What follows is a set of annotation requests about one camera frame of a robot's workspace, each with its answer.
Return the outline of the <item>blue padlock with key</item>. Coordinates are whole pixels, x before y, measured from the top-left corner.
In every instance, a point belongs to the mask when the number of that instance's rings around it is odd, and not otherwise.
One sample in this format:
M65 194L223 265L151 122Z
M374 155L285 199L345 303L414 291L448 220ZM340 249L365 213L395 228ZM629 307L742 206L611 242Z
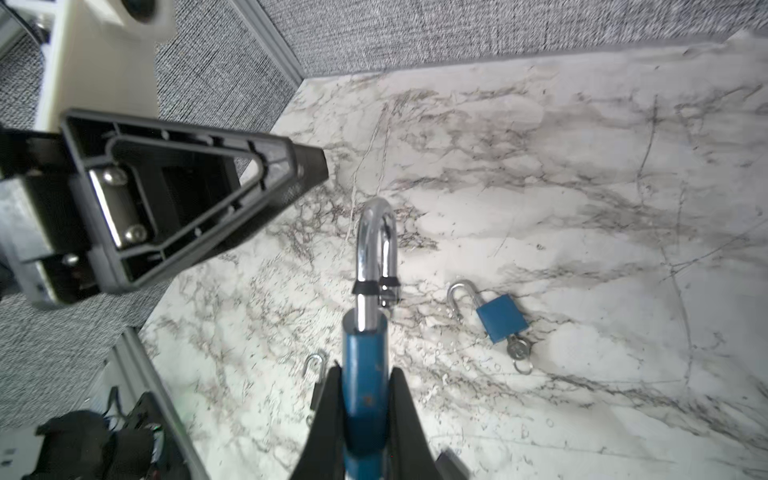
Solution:
M401 290L396 218L383 198L361 210L355 265L355 305L343 318L344 466L350 479L380 479L389 402L388 322Z

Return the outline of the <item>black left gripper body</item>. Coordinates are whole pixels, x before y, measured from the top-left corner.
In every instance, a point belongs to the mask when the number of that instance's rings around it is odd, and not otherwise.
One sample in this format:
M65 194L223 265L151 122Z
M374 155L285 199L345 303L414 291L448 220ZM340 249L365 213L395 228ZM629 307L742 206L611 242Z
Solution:
M109 122L65 122L63 132L1 130L1 292L40 309L113 293L103 240L88 222L82 161L101 155Z

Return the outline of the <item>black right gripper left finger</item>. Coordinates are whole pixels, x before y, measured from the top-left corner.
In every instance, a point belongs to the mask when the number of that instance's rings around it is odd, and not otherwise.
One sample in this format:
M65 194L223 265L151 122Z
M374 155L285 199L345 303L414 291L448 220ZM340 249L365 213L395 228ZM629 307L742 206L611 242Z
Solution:
M316 415L299 461L290 478L344 479L344 402L341 367L326 377Z

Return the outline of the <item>black padlock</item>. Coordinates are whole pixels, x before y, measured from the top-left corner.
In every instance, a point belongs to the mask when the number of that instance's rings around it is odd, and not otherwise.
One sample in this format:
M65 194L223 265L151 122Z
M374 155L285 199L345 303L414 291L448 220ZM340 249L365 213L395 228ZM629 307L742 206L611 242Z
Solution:
M302 375L306 376L310 366L316 364L318 366L317 378L313 384L312 395L310 399L310 413L306 417L306 424L308 427L312 426L315 413L321 401L323 389L325 386L328 358L327 354L322 350L316 351L308 355L303 364Z

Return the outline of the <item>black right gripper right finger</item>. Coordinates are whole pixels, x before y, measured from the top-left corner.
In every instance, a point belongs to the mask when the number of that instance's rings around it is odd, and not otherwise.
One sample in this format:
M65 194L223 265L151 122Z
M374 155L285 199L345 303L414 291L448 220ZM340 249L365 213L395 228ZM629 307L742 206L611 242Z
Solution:
M387 479L441 479L402 369L392 369L387 413Z

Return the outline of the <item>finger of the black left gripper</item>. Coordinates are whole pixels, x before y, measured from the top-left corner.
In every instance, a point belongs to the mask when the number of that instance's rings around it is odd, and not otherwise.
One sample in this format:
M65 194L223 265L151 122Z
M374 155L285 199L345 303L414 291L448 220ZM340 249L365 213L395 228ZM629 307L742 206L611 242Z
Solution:
M77 109L60 128L105 293L239 246L329 177L322 149L272 134Z

